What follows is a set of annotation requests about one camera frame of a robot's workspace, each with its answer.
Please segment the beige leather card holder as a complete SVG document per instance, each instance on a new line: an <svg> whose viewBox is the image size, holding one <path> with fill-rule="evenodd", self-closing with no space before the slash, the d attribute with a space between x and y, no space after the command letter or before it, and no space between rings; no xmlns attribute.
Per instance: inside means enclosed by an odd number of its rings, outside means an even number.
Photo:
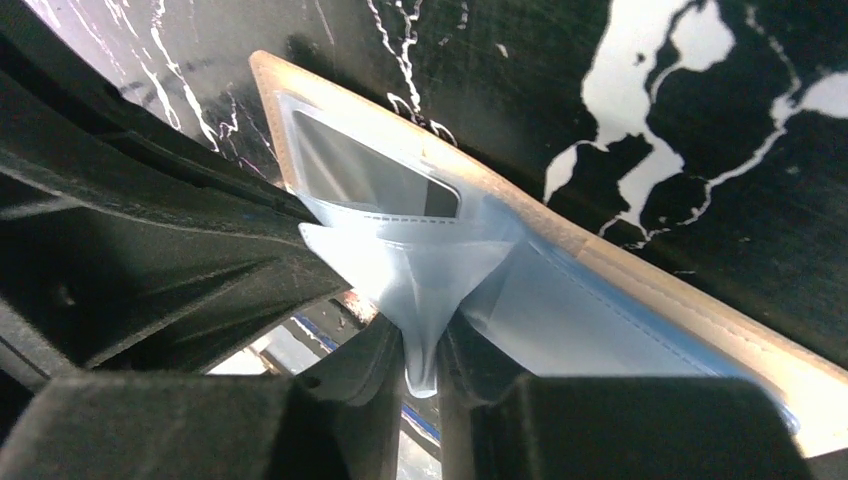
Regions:
<svg viewBox="0 0 848 480"><path fill-rule="evenodd" d="M807 457L847 446L836 364L551 212L436 135L265 51L250 56L286 187L313 214L307 247L402 332L407 383L436 391L455 314L533 373L716 376L758 383ZM453 189L454 218L366 212L299 186L295 111Z"/></svg>

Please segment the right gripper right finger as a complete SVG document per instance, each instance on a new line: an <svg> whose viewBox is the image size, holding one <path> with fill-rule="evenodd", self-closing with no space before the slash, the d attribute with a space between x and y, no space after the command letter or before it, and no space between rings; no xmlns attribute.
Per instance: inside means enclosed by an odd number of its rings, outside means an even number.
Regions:
<svg viewBox="0 0 848 480"><path fill-rule="evenodd" d="M456 316L437 350L446 479L808 479L755 384L540 377Z"/></svg>

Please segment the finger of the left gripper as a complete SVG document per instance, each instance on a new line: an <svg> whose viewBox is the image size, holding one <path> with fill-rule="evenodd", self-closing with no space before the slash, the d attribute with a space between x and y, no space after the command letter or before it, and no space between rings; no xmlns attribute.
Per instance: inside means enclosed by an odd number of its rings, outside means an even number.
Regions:
<svg viewBox="0 0 848 480"><path fill-rule="evenodd" d="M290 194L115 87L1 5L1 375L203 371L346 289Z"/></svg>

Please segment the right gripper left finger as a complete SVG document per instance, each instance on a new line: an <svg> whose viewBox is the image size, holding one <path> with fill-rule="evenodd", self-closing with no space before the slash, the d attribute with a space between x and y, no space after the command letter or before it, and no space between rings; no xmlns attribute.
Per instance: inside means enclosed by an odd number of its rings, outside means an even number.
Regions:
<svg viewBox="0 0 848 480"><path fill-rule="evenodd" d="M403 353L374 320L306 371L86 373L49 382L1 449L5 479L392 479Z"/></svg>

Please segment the dark brown credit card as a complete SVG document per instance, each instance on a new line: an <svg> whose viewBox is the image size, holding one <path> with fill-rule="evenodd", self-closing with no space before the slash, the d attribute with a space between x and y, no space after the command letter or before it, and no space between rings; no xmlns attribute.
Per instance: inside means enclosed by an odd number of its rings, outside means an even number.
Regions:
<svg viewBox="0 0 848 480"><path fill-rule="evenodd" d="M366 212L454 218L456 192L302 111L292 115L299 186Z"/></svg>

